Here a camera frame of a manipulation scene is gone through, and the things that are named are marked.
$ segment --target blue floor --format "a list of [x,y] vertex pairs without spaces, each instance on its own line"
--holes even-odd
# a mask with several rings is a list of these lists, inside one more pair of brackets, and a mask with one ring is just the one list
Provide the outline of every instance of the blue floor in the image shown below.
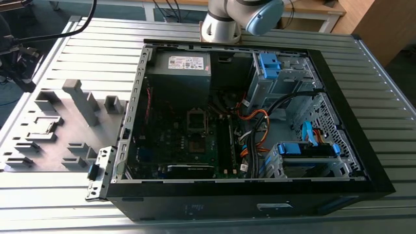
[[[35,4],[25,9],[19,9],[3,16],[11,24],[12,34],[17,38],[57,34],[61,32],[71,16],[87,16],[91,5],[84,3],[60,2],[60,10],[53,11],[48,1],[36,0]],[[204,20],[205,12],[181,10],[183,22],[199,23]],[[161,13],[155,10],[156,21],[163,21]],[[141,7],[99,5],[95,13],[96,18],[145,20],[144,9]],[[48,52],[55,41],[36,42],[31,46]],[[416,56],[409,57],[400,53],[387,66],[387,72],[403,90],[412,104],[416,104]],[[0,85],[0,126],[15,107],[15,102],[4,105],[20,98],[21,91],[15,84]]]

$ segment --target white sticker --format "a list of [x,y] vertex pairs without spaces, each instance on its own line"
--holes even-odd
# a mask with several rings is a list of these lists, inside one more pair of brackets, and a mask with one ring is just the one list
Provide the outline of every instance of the white sticker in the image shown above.
[[245,164],[241,164],[240,171],[243,171],[243,172],[248,171],[248,166]]
[[249,102],[248,102],[245,99],[243,99],[241,103],[243,103],[243,105],[244,105],[244,106],[247,106],[247,107],[248,107]]
[[168,69],[203,70],[203,57],[171,56]]

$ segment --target aluminum table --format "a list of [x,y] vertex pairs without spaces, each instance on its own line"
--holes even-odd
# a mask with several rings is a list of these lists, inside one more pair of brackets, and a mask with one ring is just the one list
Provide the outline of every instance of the aluminum table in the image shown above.
[[[72,19],[64,32],[84,24]],[[36,91],[23,95],[0,131],[0,144],[12,136],[40,89],[60,90],[67,78],[77,78],[96,99],[117,95],[128,100],[143,39],[199,41],[199,35],[195,24],[93,19],[81,34],[57,40],[33,79]],[[243,41],[321,51],[397,192],[323,217],[132,222],[109,202],[84,201],[85,173],[1,172],[0,232],[413,232],[416,112],[363,42],[348,35],[288,30],[263,37],[244,33]]]

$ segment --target power cable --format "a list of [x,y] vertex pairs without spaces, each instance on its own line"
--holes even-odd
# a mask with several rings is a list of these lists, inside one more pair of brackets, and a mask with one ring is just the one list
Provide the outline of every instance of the power cable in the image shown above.
[[0,104],[0,106],[5,106],[5,105],[8,105],[8,104],[12,104],[12,103],[15,103],[15,102],[19,101],[19,100],[20,100],[20,98],[19,98],[17,100],[15,100],[15,101],[11,101],[11,102],[5,103],[5,104]]
[[179,14],[179,16],[180,16],[180,23],[183,22],[183,18],[181,18],[181,10],[180,10],[180,5],[177,4],[177,1],[176,0],[173,0],[175,1],[175,4],[176,4],[176,7],[177,7],[177,14]]
[[295,17],[295,5],[293,5],[292,0],[289,0],[289,1],[291,1],[291,5],[292,5],[292,11],[291,11],[289,18],[288,18],[288,20],[287,20],[287,24],[285,24],[285,26],[284,26],[283,29],[285,29],[287,27],[289,27],[289,25],[292,24],[292,21],[293,21],[293,17]]
[[31,37],[31,38],[23,38],[23,39],[19,39],[17,42],[19,43],[28,43],[28,42],[35,42],[35,41],[41,41],[41,40],[52,40],[52,39],[57,39],[57,38],[71,37],[71,36],[79,34],[80,32],[84,31],[84,29],[89,25],[89,22],[92,20],[93,14],[96,12],[96,7],[97,7],[97,0],[93,0],[92,1],[92,6],[91,6],[91,10],[89,10],[89,14],[88,14],[88,18],[85,20],[85,23],[84,23],[83,27],[79,28],[77,30],[75,30],[72,32],[68,32],[68,33],[61,33],[61,34],[53,34],[53,35],[47,35],[47,36]]
[[171,3],[169,3],[169,1],[168,1],[168,0],[165,0],[165,1],[167,1],[168,5],[169,5],[169,8],[171,8],[172,11],[173,11],[173,14],[175,14],[175,16],[176,16],[176,18],[177,18],[177,22],[180,23],[180,22],[181,22],[181,18],[177,16],[176,11],[175,11],[175,9],[173,9]]
[[[269,106],[267,110],[267,115],[271,116],[273,111],[280,107],[281,104],[284,104],[288,100],[297,96],[316,96],[319,92],[316,91],[301,91],[296,93],[291,93],[280,97]],[[256,148],[256,131],[257,128],[261,126],[261,122],[265,120],[264,119],[265,114],[263,114],[253,126],[252,132],[249,136],[247,137],[247,150],[248,150],[248,159],[251,160],[249,162],[249,170],[251,170],[251,178],[257,178],[259,177],[259,154],[257,154],[257,148]]]
[[159,9],[159,11],[160,11],[160,13],[161,13],[161,15],[163,15],[163,18],[165,19],[167,16],[165,16],[164,13],[167,13],[167,12],[163,13],[161,8],[159,7],[159,4],[157,4],[157,2],[156,2],[155,0],[153,0],[153,3],[155,3],[156,8]]

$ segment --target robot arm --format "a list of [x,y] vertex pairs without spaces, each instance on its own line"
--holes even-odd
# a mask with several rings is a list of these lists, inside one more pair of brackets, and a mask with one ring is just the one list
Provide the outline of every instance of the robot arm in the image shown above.
[[276,26],[283,11],[281,0],[211,0],[201,26],[203,39],[237,43],[241,27],[255,36],[263,35]]

